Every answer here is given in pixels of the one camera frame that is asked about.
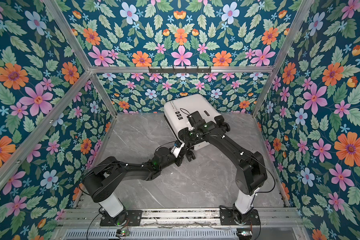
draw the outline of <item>metal beam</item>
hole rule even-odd
[[[259,98],[257,99],[256,106],[252,113],[252,115],[254,117],[259,112],[259,109],[260,109],[261,105],[263,104],[263,102],[270,90],[270,87],[272,86],[273,80],[277,77],[278,71],[280,70],[281,65],[284,62],[285,57],[287,56],[287,53],[288,53],[290,47],[292,46],[293,41],[295,40],[296,35],[302,26],[302,22],[304,21],[307,13],[309,12],[309,9],[312,6],[313,2],[314,2],[314,0],[302,0],[300,8],[298,9],[295,18],[293,19],[292,25],[290,26],[289,33],[288,33],[287,37],[285,38],[285,41],[284,41],[280,51],[278,52],[277,58],[275,60],[275,64],[273,65],[274,71],[268,77],[264,87],[262,88]]]
[[[97,74],[94,74],[94,73],[92,74],[91,81],[92,81],[93,85],[95,86],[97,92],[99,93],[100,98],[103,100],[103,102],[107,106],[109,112],[112,114],[113,117],[116,117],[116,115],[117,115],[116,109],[113,106],[104,86],[101,84],[100,79],[97,76]]]
[[[36,144],[40,142],[42,137],[47,133],[55,119],[72,102],[72,99],[82,89],[90,77],[88,71],[84,72],[75,84],[67,91],[60,101],[52,108],[52,110],[43,118],[39,125],[28,135],[22,144],[16,149],[11,157],[0,168],[0,190],[8,182],[8,180],[16,173],[19,166],[33,151]]]
[[[91,63],[89,62],[87,55],[84,50],[81,48],[81,45],[77,41],[75,35],[73,35],[72,29],[69,26],[67,19],[64,17],[59,5],[55,0],[44,0],[43,1],[48,11],[51,13],[51,16],[55,20],[58,25],[60,31],[63,33],[65,39],[67,40],[69,46],[72,48],[75,53],[77,59],[80,61],[84,70],[88,71],[91,67]]]
[[[173,72],[173,69],[176,71],[183,70],[186,73],[186,70],[195,71],[197,67],[91,67],[92,73],[150,73],[150,70],[157,70],[157,73],[163,71],[163,73]],[[232,66],[232,67],[211,67],[212,73],[271,73],[273,72],[272,66]]]

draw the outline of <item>floral wallpaper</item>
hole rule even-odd
[[[360,0],[315,3],[258,117],[314,240],[360,240]]]
[[[51,238],[111,121],[88,81],[0,192],[0,239]]]
[[[167,101],[195,93],[220,112],[251,113],[267,77],[263,73],[99,75],[116,110],[124,113],[163,112]]]
[[[266,66],[301,2],[85,0],[64,14],[94,66]]]
[[[0,2],[0,167],[81,73],[43,3]]]

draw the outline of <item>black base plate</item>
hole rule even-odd
[[[232,210],[230,209],[220,209],[220,221],[221,225],[237,225],[236,221],[233,218]],[[243,226],[260,225],[259,212],[256,209],[252,210],[250,214],[250,220],[248,220]]]
[[[143,214],[142,210],[127,210],[128,214],[128,226],[140,226],[141,215]],[[101,227],[114,227],[116,226],[109,216],[106,216],[105,219],[101,219]]]

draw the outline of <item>gray marble floor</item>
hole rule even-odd
[[[259,151],[265,165],[271,168],[256,123],[249,114],[223,114],[231,131],[227,135],[250,151]],[[152,158],[156,147],[175,140],[163,114],[120,114],[106,146],[103,158],[115,156],[119,161],[141,163]],[[237,198],[236,168],[216,147],[208,145],[194,151],[196,159],[182,165],[175,164],[162,170],[153,181],[126,180],[116,189],[116,194],[126,208],[174,208],[232,206]],[[262,187],[273,186],[268,179]],[[98,208],[90,197],[84,195],[78,208]],[[283,200],[277,187],[259,194],[255,207],[282,207]]]

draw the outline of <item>floral wall panel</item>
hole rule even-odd
[[[311,8],[259,127],[312,239],[360,239],[360,1]]]
[[[264,66],[300,3],[85,0],[64,14],[94,66]]]
[[[0,239],[51,238],[111,121],[88,81],[0,192]]]
[[[162,112],[167,101],[195,93],[220,112],[250,113],[267,77],[263,73],[99,75],[115,108],[124,113]]]
[[[43,3],[0,2],[0,167],[81,73]]]

